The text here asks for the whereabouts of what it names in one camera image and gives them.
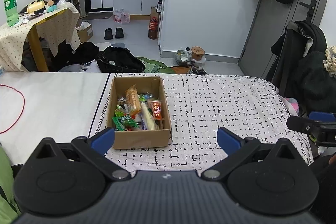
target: cardboard box on floor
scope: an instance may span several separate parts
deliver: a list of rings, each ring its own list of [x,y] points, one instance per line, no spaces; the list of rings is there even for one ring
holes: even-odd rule
[[[81,43],[87,42],[93,36],[92,25],[88,22],[82,22],[76,29]]]
[[[125,97],[126,90],[136,84],[138,94],[149,92],[162,101],[161,113],[164,120],[159,121],[159,130],[116,131],[113,148],[147,148],[165,147],[171,136],[171,122],[169,117],[166,93],[160,77],[117,77],[112,80],[111,99],[108,108],[107,126],[115,128],[112,121],[118,98]]]

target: polka dot tablecloth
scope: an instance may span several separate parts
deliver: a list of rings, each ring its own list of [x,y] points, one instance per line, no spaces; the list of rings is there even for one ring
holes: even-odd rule
[[[37,34],[43,37],[49,44],[50,51],[55,56],[58,52],[58,44],[64,40],[71,44],[73,50],[80,45],[76,31],[76,23],[79,12],[70,3],[60,5],[57,10],[43,14],[30,20],[17,28],[9,27],[7,23],[0,27],[0,65],[6,71],[26,71],[21,65],[23,44],[30,29],[38,22],[64,10],[63,13],[36,26]]]

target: cartoon figure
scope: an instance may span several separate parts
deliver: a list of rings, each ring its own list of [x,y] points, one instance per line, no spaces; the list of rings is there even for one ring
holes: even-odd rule
[[[59,3],[59,0],[49,0],[48,1],[49,8],[47,10],[47,13],[55,11],[57,8],[57,3]]]

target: green candy packet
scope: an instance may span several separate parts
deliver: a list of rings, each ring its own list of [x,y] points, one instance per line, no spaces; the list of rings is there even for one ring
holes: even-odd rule
[[[117,106],[117,108],[115,109],[115,116],[116,117],[123,117],[125,116],[126,111],[125,109],[123,109],[121,106]]]
[[[118,131],[124,131],[125,128],[139,128],[129,114],[123,117],[113,117],[112,119]]]
[[[125,127],[122,125],[122,123],[119,122],[119,118],[118,117],[112,117],[112,120],[115,124],[115,128],[118,131],[124,131]]]

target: soda bottle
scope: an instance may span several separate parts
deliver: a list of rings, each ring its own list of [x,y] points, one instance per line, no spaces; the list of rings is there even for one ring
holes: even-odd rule
[[[5,12],[8,26],[13,26],[19,21],[17,13],[16,0],[4,0]]]

